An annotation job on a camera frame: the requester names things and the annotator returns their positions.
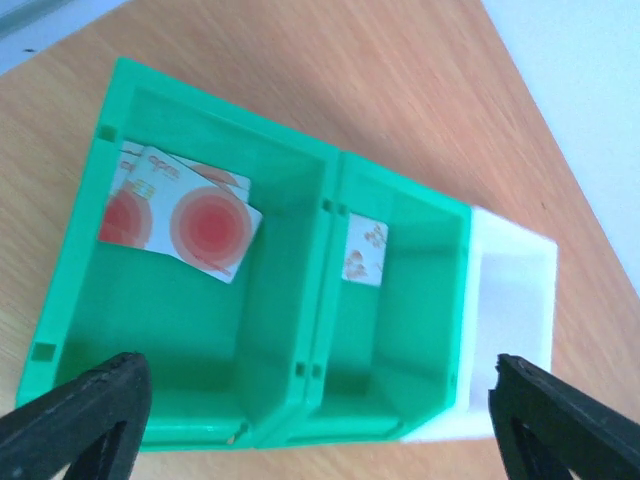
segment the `storage bin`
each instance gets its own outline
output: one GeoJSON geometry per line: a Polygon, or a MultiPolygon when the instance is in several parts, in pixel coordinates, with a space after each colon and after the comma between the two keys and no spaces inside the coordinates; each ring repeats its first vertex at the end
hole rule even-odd
{"type": "Polygon", "coordinates": [[[400,438],[456,401],[470,207],[119,60],[18,405],[146,355],[143,450],[400,438]],[[263,220],[231,284],[97,241],[123,140],[252,181],[263,220]],[[379,287],[341,278],[349,215],[389,226],[379,287]]]}

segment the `wooden surface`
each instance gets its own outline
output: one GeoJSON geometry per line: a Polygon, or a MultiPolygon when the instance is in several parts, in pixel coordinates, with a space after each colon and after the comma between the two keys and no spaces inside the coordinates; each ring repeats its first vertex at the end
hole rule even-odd
{"type": "MultiPolygon", "coordinates": [[[[555,373],[640,420],[640,301],[479,0],[138,0],[1,77],[0,414],[119,55],[554,238],[555,373]]],[[[142,455],[134,478],[504,473],[488,440],[142,455]]]]}

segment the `green plastic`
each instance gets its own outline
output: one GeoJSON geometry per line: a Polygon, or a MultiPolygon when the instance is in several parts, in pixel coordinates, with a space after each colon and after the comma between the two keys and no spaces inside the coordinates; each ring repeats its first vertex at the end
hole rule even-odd
{"type": "Polygon", "coordinates": [[[138,351],[145,451],[397,438],[455,401],[469,230],[460,202],[121,59],[17,404],[138,351]],[[96,240],[124,139],[251,178],[231,284],[96,240]],[[380,288],[341,280],[350,212],[389,225],[380,288]]]}
{"type": "Polygon", "coordinates": [[[470,208],[342,164],[307,402],[263,447],[393,440],[455,402],[470,208]],[[380,288],[341,280],[348,212],[389,226],[380,288]]]}

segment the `playing card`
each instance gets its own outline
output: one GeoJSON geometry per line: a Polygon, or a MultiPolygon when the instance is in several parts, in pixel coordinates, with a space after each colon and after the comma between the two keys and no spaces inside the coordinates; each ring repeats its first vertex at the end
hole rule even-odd
{"type": "Polygon", "coordinates": [[[349,215],[343,280],[380,286],[388,232],[385,223],[353,213],[349,215]]]}
{"type": "MultiPolygon", "coordinates": [[[[139,157],[144,148],[145,146],[140,145],[139,143],[125,141],[122,142],[122,147],[120,149],[124,153],[139,157]]],[[[207,165],[205,163],[196,162],[195,160],[179,157],[178,155],[171,156],[178,160],[180,163],[189,167],[191,170],[196,171],[204,178],[215,183],[220,188],[224,188],[230,191],[243,202],[249,200],[251,180],[249,180],[247,177],[222,170],[221,168],[212,167],[211,165],[207,165]]]]}
{"type": "Polygon", "coordinates": [[[172,255],[226,283],[262,218],[228,190],[153,147],[142,151],[107,215],[105,236],[120,235],[112,243],[172,255]]]}

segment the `small card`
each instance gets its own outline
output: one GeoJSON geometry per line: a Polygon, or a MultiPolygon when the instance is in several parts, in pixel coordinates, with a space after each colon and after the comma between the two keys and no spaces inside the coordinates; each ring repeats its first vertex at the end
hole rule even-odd
{"type": "MultiPolygon", "coordinates": [[[[140,145],[139,143],[134,143],[129,141],[122,142],[122,147],[120,147],[123,153],[127,153],[129,155],[135,155],[137,157],[140,156],[144,148],[145,148],[144,145],[140,145]]],[[[188,158],[179,157],[177,155],[170,155],[170,156],[178,160],[180,163],[186,165],[191,170],[196,171],[197,173],[202,175],[204,178],[215,183],[220,188],[224,188],[230,191],[243,202],[246,202],[249,200],[249,190],[251,188],[251,180],[249,180],[247,177],[243,177],[242,175],[238,175],[236,173],[231,173],[226,170],[222,170],[221,168],[212,167],[211,165],[206,165],[204,163],[196,162],[195,160],[190,160],[188,158]]]]}
{"type": "Polygon", "coordinates": [[[354,213],[349,215],[343,280],[380,286],[388,232],[385,223],[354,213]]]}
{"type": "Polygon", "coordinates": [[[100,239],[172,255],[230,283],[262,215],[227,189],[146,147],[111,199],[100,239]]]}

